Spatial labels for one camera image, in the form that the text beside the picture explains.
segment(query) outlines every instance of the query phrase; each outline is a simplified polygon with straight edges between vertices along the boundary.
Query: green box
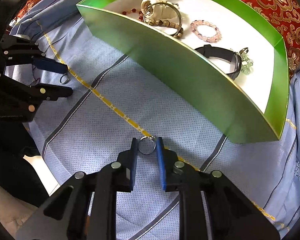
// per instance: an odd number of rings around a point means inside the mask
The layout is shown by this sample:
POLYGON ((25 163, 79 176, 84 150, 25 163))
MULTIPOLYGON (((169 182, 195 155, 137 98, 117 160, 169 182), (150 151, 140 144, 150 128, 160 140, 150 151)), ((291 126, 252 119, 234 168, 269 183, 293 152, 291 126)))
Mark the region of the green box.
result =
POLYGON ((280 139, 289 95, 287 54, 280 33, 260 14, 240 0, 213 0, 244 19, 274 48, 273 78, 264 113, 223 71, 211 67, 211 62, 195 50, 159 30, 104 9, 114 1, 83 0, 77 4, 94 36, 159 78, 232 142, 280 139))

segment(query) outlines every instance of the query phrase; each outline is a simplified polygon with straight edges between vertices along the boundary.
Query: watch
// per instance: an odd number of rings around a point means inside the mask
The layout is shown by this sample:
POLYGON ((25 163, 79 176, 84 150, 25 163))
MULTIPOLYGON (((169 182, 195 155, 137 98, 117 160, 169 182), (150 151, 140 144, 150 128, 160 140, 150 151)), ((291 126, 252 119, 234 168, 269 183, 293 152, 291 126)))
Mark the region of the watch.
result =
POLYGON ((242 66, 242 60, 241 56, 233 52, 229 49, 224 49, 220 47, 213 47, 210 44, 204 45, 203 47, 199 47, 195 49, 197 52, 205 56, 206 58, 209 57, 217 57, 222 58, 226 61, 230 62, 230 73, 227 75, 232 79, 235 80, 236 77, 239 75, 241 66, 242 66))

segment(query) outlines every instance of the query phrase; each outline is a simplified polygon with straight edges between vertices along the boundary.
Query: yellow stripe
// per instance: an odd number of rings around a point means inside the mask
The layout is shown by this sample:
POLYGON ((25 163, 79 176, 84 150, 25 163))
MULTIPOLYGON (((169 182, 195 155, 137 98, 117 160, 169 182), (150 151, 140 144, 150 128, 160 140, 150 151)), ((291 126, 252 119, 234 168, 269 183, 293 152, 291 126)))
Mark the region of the yellow stripe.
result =
POLYGON ((286 122, 288 122, 292 128, 297 130, 297 127, 294 125, 294 123, 290 119, 286 118, 286 122))
POLYGON ((275 225, 280 225, 280 229, 284 229, 285 224, 284 223, 280 223, 280 222, 276 222, 275 225))
MULTIPOLYGON (((50 48, 52 49, 54 55, 56 56, 56 58, 62 63, 67 65, 64 60, 60 57, 60 55, 58 54, 58 52, 56 51, 56 49, 54 48, 54 46, 52 45, 52 42, 50 40, 50 38, 48 37, 48 35, 43 31, 42 25, 37 21, 36 22, 40 27, 42 32, 44 33, 44 37, 46 38, 46 40, 48 41, 48 44, 50 46, 50 48)), ((68 66, 68 70, 69 72, 72 74, 72 76, 74 76, 76 78, 77 81, 79 81, 83 86, 85 86, 86 88, 88 88, 90 91, 92 91, 92 93, 99 98, 105 105, 107 105, 110 109, 112 109, 118 116, 120 116, 122 119, 124 119, 129 125, 131 125, 132 127, 134 127, 135 129, 137 129, 140 133, 142 133, 144 136, 151 136, 151 134, 146 131, 145 129, 143 129, 140 125, 138 125, 135 121, 133 121, 132 119, 130 119, 125 113, 123 113, 121 110, 119 110, 118 108, 116 108, 110 100, 106 99, 104 96, 101 95, 101 93, 98 92, 98 90, 92 88, 88 83, 86 83, 82 78, 80 78, 69 66, 68 66)))
POLYGON ((269 215, 262 207, 258 206, 255 202, 251 201, 252 204, 255 205, 255 207, 267 218, 270 218, 272 221, 276 221, 276 218, 272 215, 269 215))
MULTIPOLYGON (((49 39, 48 35, 43 31, 42 29, 42 25, 37 22, 37 24, 41 27, 42 32, 44 33, 44 36, 46 38, 46 40, 48 41, 49 46, 51 47, 53 53, 55 54, 55 56, 57 57, 57 59, 62 63, 62 64, 66 64, 61 57, 59 56, 58 52, 56 51, 56 49, 54 48, 54 46, 52 45, 51 40, 49 39)), ((107 105, 109 108, 111 108, 118 116, 120 116, 122 119, 124 119, 129 125, 131 125, 132 127, 134 127, 135 129, 137 129, 139 132, 141 132, 144 136, 152 136, 148 131, 146 131, 145 129, 143 129, 140 125, 138 125, 136 122, 134 122, 132 119, 130 119, 125 113, 123 113, 121 110, 119 110, 118 108, 116 108, 111 101, 109 101, 108 99, 106 99, 104 96, 101 95, 101 93, 98 92, 98 90, 92 88, 89 84, 87 84, 85 81, 83 81, 82 78, 80 78, 69 66, 68 66, 69 72, 82 84, 84 85, 86 88, 88 88, 89 90, 92 91, 92 93, 99 98, 105 105, 107 105)), ((187 162, 186 160, 184 160, 182 157, 178 156, 178 160, 187 163, 189 165, 191 165, 192 167, 195 168, 196 171, 200 171, 198 168, 196 168, 195 166, 193 166, 192 164, 190 164, 189 162, 187 162)), ((266 213, 261 207, 259 207, 255 202, 252 201, 252 203, 262 212, 262 214, 265 217, 270 218, 271 220, 275 221, 276 219, 269 215, 268 213, 266 213)))

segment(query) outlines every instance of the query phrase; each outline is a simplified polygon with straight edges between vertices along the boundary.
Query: pink bead bracelet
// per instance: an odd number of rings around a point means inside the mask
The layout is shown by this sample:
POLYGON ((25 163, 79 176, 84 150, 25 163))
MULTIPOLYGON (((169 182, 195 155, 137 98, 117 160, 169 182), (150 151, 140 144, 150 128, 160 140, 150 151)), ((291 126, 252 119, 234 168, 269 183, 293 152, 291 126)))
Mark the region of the pink bead bracelet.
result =
POLYGON ((219 28, 217 28, 217 26, 215 26, 214 24, 210 23, 210 22, 206 22, 204 20, 195 20, 194 22, 191 23, 191 28, 192 28, 192 32, 197 35, 197 37, 200 39, 200 40, 203 40, 203 41, 207 41, 207 42, 210 42, 210 43, 213 43, 213 42, 217 42, 218 40, 221 39, 221 33, 220 33, 220 30, 219 28), (216 35, 212 36, 212 37, 207 37, 207 36, 202 36, 198 31, 197 31, 197 26, 199 25, 207 25, 207 26, 210 26, 212 28, 215 29, 215 31, 217 32, 216 35))

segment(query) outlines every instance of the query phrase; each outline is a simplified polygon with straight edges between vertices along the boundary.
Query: silver ring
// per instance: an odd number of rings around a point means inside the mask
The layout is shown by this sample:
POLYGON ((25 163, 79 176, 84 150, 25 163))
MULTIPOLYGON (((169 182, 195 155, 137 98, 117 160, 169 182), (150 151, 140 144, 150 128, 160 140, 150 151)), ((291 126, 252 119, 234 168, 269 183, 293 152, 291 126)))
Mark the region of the silver ring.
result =
POLYGON ((170 36, 174 36, 174 35, 178 34, 178 33, 180 32, 181 28, 182 28, 182 16, 181 16, 181 13, 179 12, 179 10, 178 10, 176 7, 174 7, 173 5, 169 4, 169 3, 166 3, 166 2, 157 2, 157 3, 154 3, 154 4, 150 4, 150 5, 147 7, 147 9, 144 11, 144 14, 143 14, 143 22, 146 23, 146 21, 145 21, 145 15, 146 15, 146 13, 150 10, 150 8, 151 8, 152 6, 154 6, 154 5, 159 5, 159 4, 167 5, 167 6, 169 6, 170 8, 172 8, 172 9, 176 12, 176 14, 177 14, 177 16, 178 16, 178 18, 179 18, 179 28, 177 29, 176 33, 171 34, 170 36))
POLYGON ((151 137, 151 136, 143 136, 143 137, 139 140, 139 142, 138 142, 138 149, 139 149, 139 152, 142 153, 142 154, 144 154, 144 155, 148 155, 148 154, 153 153, 156 147, 157 147, 157 143, 155 142, 155 138, 154 138, 154 137, 151 137), (152 150, 151 152, 146 152, 146 153, 145 153, 145 152, 142 152, 141 149, 140 149, 140 142, 141 142, 142 140, 146 139, 146 138, 149 139, 149 140, 151 140, 151 141, 153 142, 154 147, 153 147, 153 150, 152 150))
POLYGON ((241 54, 243 54, 243 53, 248 53, 248 51, 249 51, 249 49, 248 48, 244 48, 244 49, 242 49, 241 51, 239 51, 239 54, 241 55, 241 54))
POLYGON ((60 78, 60 83, 61 83, 62 85, 65 85, 65 84, 68 83, 69 81, 70 81, 70 79, 69 79, 69 75, 68 75, 67 73, 63 74, 62 77, 60 78), (62 82, 62 79, 63 79, 65 76, 67 77, 67 79, 66 79, 65 81, 62 82))

